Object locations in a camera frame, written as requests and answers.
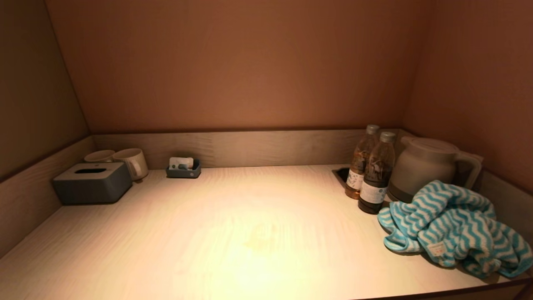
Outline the blue white striped towel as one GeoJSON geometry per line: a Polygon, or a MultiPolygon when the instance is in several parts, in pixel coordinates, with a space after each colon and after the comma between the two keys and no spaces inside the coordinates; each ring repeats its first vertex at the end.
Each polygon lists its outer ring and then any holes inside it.
{"type": "Polygon", "coordinates": [[[533,267],[529,243],[496,219],[491,201],[463,187],[432,181],[411,203],[383,207],[377,219],[387,232],[385,247],[397,254],[425,253],[434,264],[461,265],[478,278],[514,278],[533,267]]]}

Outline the small grey-blue tray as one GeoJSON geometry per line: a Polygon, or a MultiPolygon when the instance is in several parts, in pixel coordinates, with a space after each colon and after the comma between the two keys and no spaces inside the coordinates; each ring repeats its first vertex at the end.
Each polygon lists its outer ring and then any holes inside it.
{"type": "Polygon", "coordinates": [[[171,169],[170,166],[167,166],[165,169],[167,178],[174,179],[196,179],[200,176],[202,172],[202,164],[199,159],[194,159],[193,168],[191,170],[184,169],[171,169]]]}

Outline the white sachet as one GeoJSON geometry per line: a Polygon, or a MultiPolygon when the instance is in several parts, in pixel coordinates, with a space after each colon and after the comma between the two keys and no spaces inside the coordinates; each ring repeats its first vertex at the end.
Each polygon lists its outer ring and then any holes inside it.
{"type": "Polygon", "coordinates": [[[170,157],[168,168],[170,170],[192,170],[194,159],[192,157],[170,157]]]}

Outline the amber drink bottle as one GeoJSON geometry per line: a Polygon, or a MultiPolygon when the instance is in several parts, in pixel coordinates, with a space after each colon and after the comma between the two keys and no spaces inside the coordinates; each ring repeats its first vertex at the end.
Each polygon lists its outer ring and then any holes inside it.
{"type": "Polygon", "coordinates": [[[365,176],[367,160],[375,145],[378,143],[378,125],[368,125],[366,133],[356,145],[354,156],[349,168],[345,184],[345,194],[352,199],[359,199],[362,182],[365,176]]]}

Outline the dark drink bottle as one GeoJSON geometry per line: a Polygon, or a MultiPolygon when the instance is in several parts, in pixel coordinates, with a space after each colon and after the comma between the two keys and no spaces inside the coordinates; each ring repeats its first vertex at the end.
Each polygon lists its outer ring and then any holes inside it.
{"type": "Polygon", "coordinates": [[[395,133],[382,132],[368,157],[358,200],[358,207],[365,213],[379,213],[384,203],[396,160],[395,140],[395,133]]]}

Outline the white electric kettle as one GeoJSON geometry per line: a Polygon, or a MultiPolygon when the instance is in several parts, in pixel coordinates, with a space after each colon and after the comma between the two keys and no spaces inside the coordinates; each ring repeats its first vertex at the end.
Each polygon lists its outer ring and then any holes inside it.
{"type": "Polygon", "coordinates": [[[482,170],[482,160],[438,139],[403,136],[406,147],[396,160],[388,187],[392,201],[411,203],[414,195],[428,183],[439,180],[451,184],[457,162],[468,163],[472,169],[462,187],[474,186],[482,170]]]}

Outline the grey tissue box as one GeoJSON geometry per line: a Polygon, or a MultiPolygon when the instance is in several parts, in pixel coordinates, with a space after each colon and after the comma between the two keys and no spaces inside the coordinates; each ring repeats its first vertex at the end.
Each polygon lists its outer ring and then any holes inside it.
{"type": "Polygon", "coordinates": [[[132,187],[123,162],[79,163],[52,179],[63,205],[113,204],[132,187]]]}

